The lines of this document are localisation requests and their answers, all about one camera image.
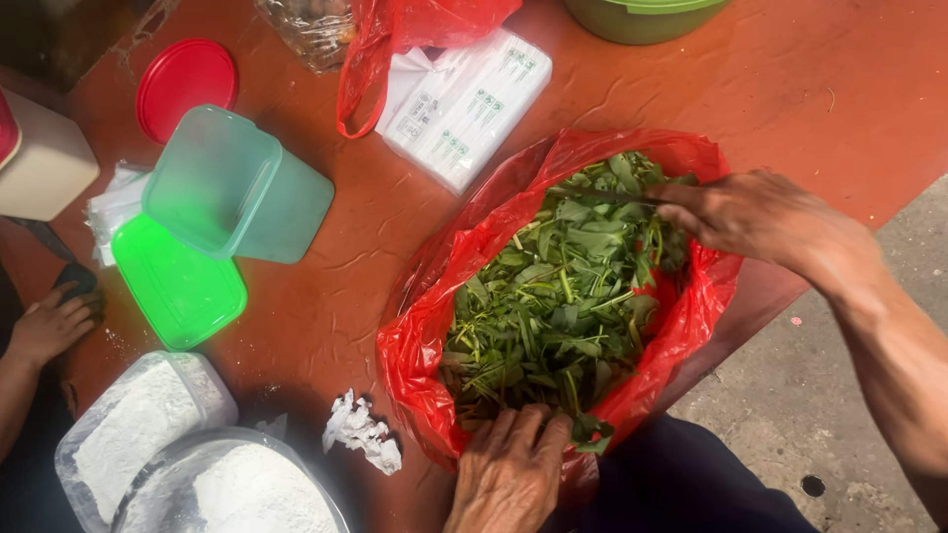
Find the hand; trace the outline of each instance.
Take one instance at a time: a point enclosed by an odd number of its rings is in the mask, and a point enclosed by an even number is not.
[[[658,213],[710,248],[774,263],[804,277],[828,259],[871,258],[872,234],[782,175],[731,174],[703,187],[657,186]]]
[[[77,284],[60,285],[27,309],[13,326],[5,357],[18,358],[40,369],[99,324],[97,314],[102,305],[96,293],[77,296],[57,307],[63,294]]]
[[[461,456],[445,533],[532,533],[556,507],[573,420],[561,414],[537,433],[546,405],[508,410],[484,424]]]

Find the orange table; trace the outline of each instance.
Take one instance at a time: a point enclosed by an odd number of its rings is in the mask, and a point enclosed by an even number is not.
[[[382,305],[409,256],[464,200],[395,156],[380,136],[339,136],[338,75],[307,71],[249,1],[158,2],[152,13],[159,11],[69,95],[103,173],[52,226],[93,267],[85,199],[101,193],[119,159],[154,163],[161,150],[136,124],[139,77],[180,39],[221,43],[240,74],[236,112],[329,176],[337,197],[299,263],[238,259],[246,312],[199,351],[220,371],[245,422],[289,411],[291,429],[315,437],[333,398],[349,387],[369,394],[375,412],[390,414],[374,373]],[[562,126],[700,132],[720,143],[735,169],[771,166],[873,227],[948,169],[948,7],[933,0],[738,0],[699,31],[649,47],[592,36],[557,0],[527,0],[506,25],[553,57],[554,74],[488,169]],[[6,222],[0,257],[26,302],[44,294],[61,267]],[[103,270],[100,282],[105,324],[64,361],[79,412],[136,357],[161,348],[118,272]],[[779,268],[746,263],[715,338],[684,366],[662,404],[805,289]],[[353,514],[368,530],[439,530],[451,476],[400,436],[405,467],[392,477],[345,449],[333,450],[329,467],[358,495]],[[316,453],[319,441],[296,446]]]

